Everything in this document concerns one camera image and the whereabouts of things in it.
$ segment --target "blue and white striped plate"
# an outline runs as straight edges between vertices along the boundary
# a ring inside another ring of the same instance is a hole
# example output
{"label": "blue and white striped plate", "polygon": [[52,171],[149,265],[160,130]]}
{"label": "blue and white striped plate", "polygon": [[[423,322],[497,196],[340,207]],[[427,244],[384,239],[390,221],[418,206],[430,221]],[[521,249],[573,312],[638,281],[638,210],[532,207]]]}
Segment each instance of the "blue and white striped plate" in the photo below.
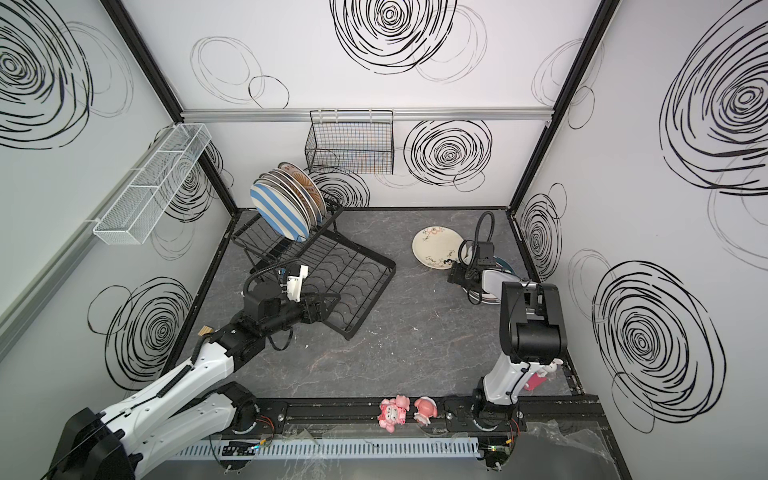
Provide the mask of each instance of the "blue and white striped plate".
{"label": "blue and white striped plate", "polygon": [[301,213],[274,188],[254,184],[250,188],[250,199],[264,220],[280,235],[297,242],[303,242],[310,236],[310,229]]}

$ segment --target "pink toy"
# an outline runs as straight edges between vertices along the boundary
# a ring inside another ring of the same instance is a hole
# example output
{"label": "pink toy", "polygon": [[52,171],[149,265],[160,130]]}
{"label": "pink toy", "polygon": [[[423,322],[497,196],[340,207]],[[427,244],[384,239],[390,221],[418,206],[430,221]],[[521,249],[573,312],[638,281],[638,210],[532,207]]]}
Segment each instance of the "pink toy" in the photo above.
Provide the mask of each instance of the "pink toy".
{"label": "pink toy", "polygon": [[382,400],[379,407],[382,410],[382,414],[379,415],[379,426],[389,433],[394,433],[396,423],[402,425],[406,422],[406,412],[411,409],[411,399],[398,395],[394,399]]}
{"label": "pink toy", "polygon": [[413,418],[423,426],[429,425],[430,417],[437,416],[437,404],[435,404],[435,400],[430,399],[428,396],[423,396],[416,400],[413,406],[419,409],[418,412],[413,414]]}

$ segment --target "black wire basket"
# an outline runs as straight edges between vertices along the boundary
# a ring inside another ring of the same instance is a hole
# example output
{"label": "black wire basket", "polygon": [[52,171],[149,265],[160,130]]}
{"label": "black wire basket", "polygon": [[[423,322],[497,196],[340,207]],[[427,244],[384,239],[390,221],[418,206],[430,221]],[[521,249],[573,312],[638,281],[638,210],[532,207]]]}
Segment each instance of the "black wire basket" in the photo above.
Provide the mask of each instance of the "black wire basket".
{"label": "black wire basket", "polygon": [[[368,121],[351,121],[368,116]],[[304,154],[310,172],[338,167],[356,174],[391,175],[395,168],[392,111],[311,111]]]}
{"label": "black wire basket", "polygon": [[302,265],[310,268],[309,276],[303,281],[303,292],[341,295],[324,323],[349,340],[395,276],[396,265],[393,260],[339,233],[336,218],[344,207],[327,197],[326,204],[328,216],[303,242],[279,235],[258,212],[237,229],[231,240],[243,248],[253,264],[251,273],[281,260],[299,258]]}

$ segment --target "black dish rack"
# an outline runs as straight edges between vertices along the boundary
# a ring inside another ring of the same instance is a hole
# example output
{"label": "black dish rack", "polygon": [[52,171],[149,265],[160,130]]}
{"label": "black dish rack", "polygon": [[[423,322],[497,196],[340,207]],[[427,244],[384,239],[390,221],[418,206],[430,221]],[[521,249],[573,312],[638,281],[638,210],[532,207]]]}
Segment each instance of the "black dish rack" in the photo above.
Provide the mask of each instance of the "black dish rack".
{"label": "black dish rack", "polygon": [[251,273],[291,257],[307,265],[310,274],[303,281],[303,291],[341,295],[324,323],[349,340],[395,276],[395,262],[339,233],[336,219],[344,207],[328,198],[326,204],[328,215],[303,242],[279,235],[258,212],[237,229],[231,240],[253,264]]}

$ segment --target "white wire basket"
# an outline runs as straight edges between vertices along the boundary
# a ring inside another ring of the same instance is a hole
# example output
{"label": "white wire basket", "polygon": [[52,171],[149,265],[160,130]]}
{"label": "white wire basket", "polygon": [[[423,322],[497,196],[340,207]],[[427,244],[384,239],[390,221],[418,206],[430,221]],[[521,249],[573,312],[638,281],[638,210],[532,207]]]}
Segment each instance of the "white wire basket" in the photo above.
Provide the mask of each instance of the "white wire basket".
{"label": "white wire basket", "polygon": [[94,227],[107,245],[144,243],[210,142],[204,124],[177,124]]}

